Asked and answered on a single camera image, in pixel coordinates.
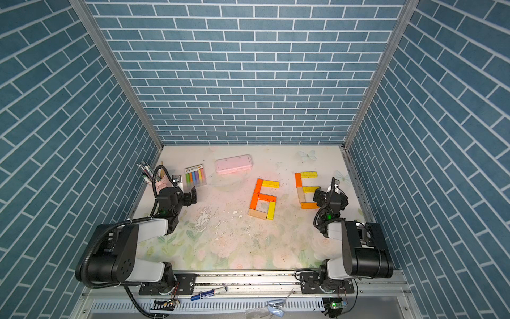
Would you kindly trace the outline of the light orange block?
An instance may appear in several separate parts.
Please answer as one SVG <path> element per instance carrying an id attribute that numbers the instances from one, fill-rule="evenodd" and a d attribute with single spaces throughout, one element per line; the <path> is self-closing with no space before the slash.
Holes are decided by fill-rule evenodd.
<path id="1" fill-rule="evenodd" d="M 316 202 L 304 202 L 300 203 L 301 209 L 319 209 L 320 206 Z"/>

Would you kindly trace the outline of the wooden block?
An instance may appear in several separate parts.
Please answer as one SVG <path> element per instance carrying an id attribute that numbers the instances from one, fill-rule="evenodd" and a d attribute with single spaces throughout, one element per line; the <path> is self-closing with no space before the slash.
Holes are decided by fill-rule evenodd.
<path id="1" fill-rule="evenodd" d="M 297 187 L 296 190 L 297 190 L 297 196 L 298 196 L 299 202 L 305 203 L 306 198 L 305 198 L 305 193 L 304 193 L 303 187 Z"/>
<path id="2" fill-rule="evenodd" d="M 265 212 L 261 212 L 255 209 L 249 209 L 248 215 L 251 217 L 259 218 L 259 219 L 267 219 L 268 214 Z"/>

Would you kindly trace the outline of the yellow block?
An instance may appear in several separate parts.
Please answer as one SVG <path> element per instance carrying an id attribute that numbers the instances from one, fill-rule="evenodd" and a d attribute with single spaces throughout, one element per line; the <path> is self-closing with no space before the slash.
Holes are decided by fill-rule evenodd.
<path id="1" fill-rule="evenodd" d="M 314 193 L 316 190 L 320 189 L 320 186 L 304 186 L 302 187 L 305 194 Z"/>
<path id="2" fill-rule="evenodd" d="M 267 219 L 268 220 L 273 220 L 274 219 L 275 211 L 276 211 L 276 202 L 269 202 L 268 212 L 267 212 Z"/>
<path id="3" fill-rule="evenodd" d="M 271 187 L 271 188 L 279 188 L 280 187 L 280 182 L 270 181 L 270 180 L 263 180 L 262 181 L 262 186 L 263 187 Z"/>
<path id="4" fill-rule="evenodd" d="M 317 178 L 318 174 L 316 171 L 304 171 L 300 173 L 302 178 Z"/>

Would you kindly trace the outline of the orange block low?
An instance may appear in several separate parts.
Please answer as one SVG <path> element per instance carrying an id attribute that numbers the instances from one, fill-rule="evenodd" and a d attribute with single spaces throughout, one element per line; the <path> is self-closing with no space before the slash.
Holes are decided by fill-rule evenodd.
<path id="1" fill-rule="evenodd" d="M 261 189 L 262 189 L 262 184 L 263 184 L 263 180 L 262 179 L 257 179 L 257 182 L 256 182 L 256 187 L 254 189 L 254 193 L 255 194 L 259 194 Z"/>

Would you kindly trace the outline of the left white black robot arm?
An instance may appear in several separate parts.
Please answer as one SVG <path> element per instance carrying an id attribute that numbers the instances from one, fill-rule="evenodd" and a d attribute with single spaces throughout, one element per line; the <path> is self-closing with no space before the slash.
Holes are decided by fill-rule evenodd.
<path id="1" fill-rule="evenodd" d="M 166 187 L 157 192 L 153 215 L 99 225 L 78 262 L 76 279 L 88 288 L 142 284 L 156 295 L 168 295 L 177 285 L 171 263 L 138 258 L 137 248 L 144 241 L 174 232 L 182 208 L 196 202 L 195 187 L 188 193 Z"/>

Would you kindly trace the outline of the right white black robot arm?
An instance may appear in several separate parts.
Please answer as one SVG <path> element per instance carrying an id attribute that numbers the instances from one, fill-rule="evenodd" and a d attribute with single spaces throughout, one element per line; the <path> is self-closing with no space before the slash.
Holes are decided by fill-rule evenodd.
<path id="1" fill-rule="evenodd" d="M 341 212 L 348 196 L 332 184 L 327 191 L 317 189 L 313 201 L 319 207 L 313 226 L 326 238 L 339 241 L 341 256 L 325 259 L 319 272 L 320 284 L 334 284 L 357 277 L 390 278 L 394 263 L 378 223 L 348 221 Z"/>

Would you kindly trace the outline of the pink pen cup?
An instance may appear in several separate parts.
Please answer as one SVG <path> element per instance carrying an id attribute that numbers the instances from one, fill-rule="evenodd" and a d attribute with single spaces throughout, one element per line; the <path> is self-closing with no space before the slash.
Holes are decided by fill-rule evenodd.
<path id="1" fill-rule="evenodd" d="M 170 182 L 167 175 L 165 174 L 165 172 L 162 169 L 158 170 L 156 173 L 161 173 L 161 175 L 162 175 L 161 181 L 159 181 L 159 182 L 155 181 L 156 194 L 159 194 L 159 192 L 162 189 L 172 186 L 172 183 Z"/>

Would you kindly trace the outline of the pens in cup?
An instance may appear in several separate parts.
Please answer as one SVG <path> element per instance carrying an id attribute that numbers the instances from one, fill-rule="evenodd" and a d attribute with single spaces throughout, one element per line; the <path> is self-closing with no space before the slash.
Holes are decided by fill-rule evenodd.
<path id="1" fill-rule="evenodd" d="M 146 183 L 152 183 L 153 179 L 157 182 L 162 180 L 162 174 L 156 173 L 154 169 L 145 161 L 137 164 L 140 170 L 142 170 L 143 179 Z"/>

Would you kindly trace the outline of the pink pencil case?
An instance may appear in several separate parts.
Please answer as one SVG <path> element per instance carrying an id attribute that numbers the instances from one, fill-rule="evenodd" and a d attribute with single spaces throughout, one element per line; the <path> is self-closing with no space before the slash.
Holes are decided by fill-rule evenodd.
<path id="1" fill-rule="evenodd" d="M 219 175 L 233 174 L 239 171 L 250 170 L 253 166 L 252 157 L 248 154 L 218 159 L 215 162 L 215 171 Z"/>

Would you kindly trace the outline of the green lit circuit board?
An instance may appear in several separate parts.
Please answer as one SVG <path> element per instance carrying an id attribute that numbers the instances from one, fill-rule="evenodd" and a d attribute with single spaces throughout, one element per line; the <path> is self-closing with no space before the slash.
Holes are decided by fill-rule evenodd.
<path id="1" fill-rule="evenodd" d="M 345 303 L 341 297 L 322 298 L 324 309 L 321 313 L 328 318 L 337 318 L 343 312 Z"/>

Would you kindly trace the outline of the clear plastic bag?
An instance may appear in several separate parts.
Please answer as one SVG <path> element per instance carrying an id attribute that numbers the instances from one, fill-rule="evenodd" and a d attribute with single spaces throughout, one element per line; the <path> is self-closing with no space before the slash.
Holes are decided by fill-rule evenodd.
<path id="1" fill-rule="evenodd" d="M 284 299 L 271 300 L 266 306 L 246 311 L 246 319 L 283 318 Z"/>

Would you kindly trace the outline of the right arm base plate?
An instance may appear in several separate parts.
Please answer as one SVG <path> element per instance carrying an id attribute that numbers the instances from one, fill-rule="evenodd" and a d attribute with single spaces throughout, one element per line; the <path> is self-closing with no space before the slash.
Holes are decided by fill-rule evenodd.
<path id="1" fill-rule="evenodd" d="M 317 271 L 296 271 L 294 277 L 300 283 L 301 293 L 304 295 L 342 295 L 355 292 L 351 280 L 329 279 L 326 275 L 321 275 Z"/>

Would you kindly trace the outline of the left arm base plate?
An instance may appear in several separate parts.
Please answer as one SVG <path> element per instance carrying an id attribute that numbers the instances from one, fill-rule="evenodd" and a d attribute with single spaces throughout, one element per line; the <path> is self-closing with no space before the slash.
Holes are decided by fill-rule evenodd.
<path id="1" fill-rule="evenodd" d="M 174 296 L 192 295 L 197 275 L 194 273 L 178 273 L 164 276 L 159 282 L 143 283 L 139 289 L 141 296 Z"/>

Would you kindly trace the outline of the blue screwdriver on rail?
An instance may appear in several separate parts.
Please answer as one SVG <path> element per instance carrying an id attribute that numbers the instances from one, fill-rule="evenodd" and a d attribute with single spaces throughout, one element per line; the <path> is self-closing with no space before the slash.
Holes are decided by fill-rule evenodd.
<path id="1" fill-rule="evenodd" d="M 223 292 L 227 292 L 227 291 L 228 291 L 228 287 L 227 286 L 223 286 L 223 287 L 214 288 L 214 289 L 211 289 L 211 290 L 208 290 L 208 291 L 199 292 L 198 294 L 193 295 L 191 297 L 191 301 L 196 301 L 196 300 L 201 300 L 201 299 L 209 298 L 209 297 L 212 297 L 212 296 L 215 296 L 215 295 L 219 295 L 219 294 L 221 294 Z"/>

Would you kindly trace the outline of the aluminium front rail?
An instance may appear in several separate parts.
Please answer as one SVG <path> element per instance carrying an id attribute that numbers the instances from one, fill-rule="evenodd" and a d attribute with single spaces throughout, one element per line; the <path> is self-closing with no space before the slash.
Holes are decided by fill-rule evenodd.
<path id="1" fill-rule="evenodd" d="M 418 307 L 402 271 L 395 271 L 390 279 L 348 279 L 353 282 L 353 294 L 304 295 L 295 271 L 178 271 L 197 275 L 192 295 L 141 296 L 140 287 L 133 294 L 144 310 L 156 314 L 224 314 L 244 313 L 266 306 L 271 300 L 284 299 L 284 312 L 321 312 L 322 298 L 341 297 L 345 303 L 342 314 L 356 311 L 393 312 L 402 318 L 419 318 Z M 209 298 L 191 301 L 193 295 L 227 286 L 228 291 Z"/>

